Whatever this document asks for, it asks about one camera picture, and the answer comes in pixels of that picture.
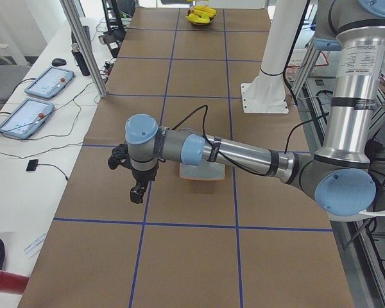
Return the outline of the black water bottle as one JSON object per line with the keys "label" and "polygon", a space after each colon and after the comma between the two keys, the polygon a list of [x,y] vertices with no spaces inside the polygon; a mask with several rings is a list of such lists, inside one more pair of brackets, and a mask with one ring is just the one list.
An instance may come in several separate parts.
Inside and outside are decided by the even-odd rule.
{"label": "black water bottle", "polygon": [[87,67],[87,64],[85,63],[85,59],[80,51],[80,47],[77,43],[71,44],[71,53],[77,63],[77,66],[79,67],[82,75],[89,76],[90,71]]}

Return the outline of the blue teach pendant near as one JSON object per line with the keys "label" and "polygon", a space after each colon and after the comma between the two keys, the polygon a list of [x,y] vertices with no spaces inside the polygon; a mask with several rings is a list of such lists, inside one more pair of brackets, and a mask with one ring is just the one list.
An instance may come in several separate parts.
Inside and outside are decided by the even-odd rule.
{"label": "blue teach pendant near", "polygon": [[50,102],[37,99],[25,99],[0,124],[0,134],[26,140],[32,136],[54,112],[55,106]]}

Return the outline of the small black puck device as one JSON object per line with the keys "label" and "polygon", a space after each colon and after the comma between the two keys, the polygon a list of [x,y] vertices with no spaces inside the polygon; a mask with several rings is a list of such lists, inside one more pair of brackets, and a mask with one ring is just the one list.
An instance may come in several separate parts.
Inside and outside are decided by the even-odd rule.
{"label": "small black puck device", "polygon": [[31,160],[29,160],[28,165],[26,167],[26,171],[27,172],[35,171],[36,168],[38,167],[38,164],[39,164],[39,160],[38,159],[31,159]]}

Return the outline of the white chair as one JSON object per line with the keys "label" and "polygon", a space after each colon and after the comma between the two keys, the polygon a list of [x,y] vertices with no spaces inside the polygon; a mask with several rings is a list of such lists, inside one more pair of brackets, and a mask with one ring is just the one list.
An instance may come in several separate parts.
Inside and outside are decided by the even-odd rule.
{"label": "white chair", "polygon": [[381,211],[368,211],[368,210],[362,210],[359,212],[360,215],[363,215],[366,219],[370,218],[385,218],[385,210]]}

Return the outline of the blue teach pendant far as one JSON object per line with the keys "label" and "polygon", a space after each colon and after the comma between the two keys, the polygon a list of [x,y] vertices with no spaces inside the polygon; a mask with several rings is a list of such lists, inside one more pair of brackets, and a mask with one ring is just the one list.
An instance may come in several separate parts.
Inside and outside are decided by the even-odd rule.
{"label": "blue teach pendant far", "polygon": [[73,71],[51,66],[26,87],[24,92],[30,96],[51,99],[57,96],[74,77]]}

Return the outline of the blue teach pendant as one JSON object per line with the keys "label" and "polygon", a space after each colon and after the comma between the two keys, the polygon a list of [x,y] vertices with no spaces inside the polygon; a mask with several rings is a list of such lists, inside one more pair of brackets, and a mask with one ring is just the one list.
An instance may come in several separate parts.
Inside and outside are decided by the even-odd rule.
{"label": "blue teach pendant", "polygon": [[73,71],[51,66],[26,87],[24,92],[30,96],[51,99],[57,96],[74,77]]}
{"label": "blue teach pendant", "polygon": [[25,99],[0,124],[0,134],[26,140],[32,136],[54,112],[55,106],[50,102],[37,99]]}

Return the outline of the aluminium frame post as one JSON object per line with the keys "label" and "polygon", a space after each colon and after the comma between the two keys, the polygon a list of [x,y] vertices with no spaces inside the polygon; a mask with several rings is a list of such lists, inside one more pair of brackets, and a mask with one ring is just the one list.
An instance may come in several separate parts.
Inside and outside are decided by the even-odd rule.
{"label": "aluminium frame post", "polygon": [[84,61],[89,69],[90,76],[93,83],[95,84],[100,98],[104,98],[107,95],[107,88],[103,81],[99,67],[94,58],[90,41],[87,39],[86,34],[81,24],[80,16],[74,4],[71,0],[60,0],[60,4],[64,10],[66,19],[70,25],[71,31],[73,32],[75,39],[80,47],[81,54],[84,57]]}

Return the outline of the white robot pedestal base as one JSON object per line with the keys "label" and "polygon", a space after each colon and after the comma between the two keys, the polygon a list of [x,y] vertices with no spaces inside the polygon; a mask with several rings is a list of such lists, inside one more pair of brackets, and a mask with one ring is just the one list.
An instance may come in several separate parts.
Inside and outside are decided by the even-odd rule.
{"label": "white robot pedestal base", "polygon": [[296,34],[304,23],[308,1],[277,1],[259,74],[241,84],[243,111],[247,114],[287,114],[284,85],[287,61]]}

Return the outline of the yellow banana top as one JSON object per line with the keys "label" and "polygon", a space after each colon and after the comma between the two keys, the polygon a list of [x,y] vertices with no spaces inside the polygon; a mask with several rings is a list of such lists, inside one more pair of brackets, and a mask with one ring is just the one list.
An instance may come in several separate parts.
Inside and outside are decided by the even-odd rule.
{"label": "yellow banana top", "polygon": [[213,18],[217,15],[217,11],[209,6],[198,6],[193,8],[193,13],[198,16],[206,14],[208,17]]}

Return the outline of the black computer mouse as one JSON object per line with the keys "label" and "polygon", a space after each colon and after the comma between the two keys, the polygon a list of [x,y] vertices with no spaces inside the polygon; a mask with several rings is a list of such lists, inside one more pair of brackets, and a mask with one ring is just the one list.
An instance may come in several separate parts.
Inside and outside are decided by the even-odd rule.
{"label": "black computer mouse", "polygon": [[67,63],[66,60],[63,58],[54,58],[51,62],[51,65],[55,67],[60,67],[65,65],[66,63]]}

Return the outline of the red cylinder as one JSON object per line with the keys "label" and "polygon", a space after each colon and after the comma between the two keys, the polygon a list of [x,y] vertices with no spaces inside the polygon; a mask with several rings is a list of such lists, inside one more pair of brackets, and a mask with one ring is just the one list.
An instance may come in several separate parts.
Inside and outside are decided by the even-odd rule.
{"label": "red cylinder", "polygon": [[0,293],[22,295],[29,277],[0,270]]}

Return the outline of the grey square plate orange rim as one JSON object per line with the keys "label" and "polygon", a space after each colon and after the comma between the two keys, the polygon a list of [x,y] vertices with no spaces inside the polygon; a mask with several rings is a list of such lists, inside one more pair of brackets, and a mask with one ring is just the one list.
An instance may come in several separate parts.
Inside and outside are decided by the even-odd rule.
{"label": "grey square plate orange rim", "polygon": [[202,160],[197,166],[180,163],[180,178],[198,181],[218,181],[225,178],[225,165]]}

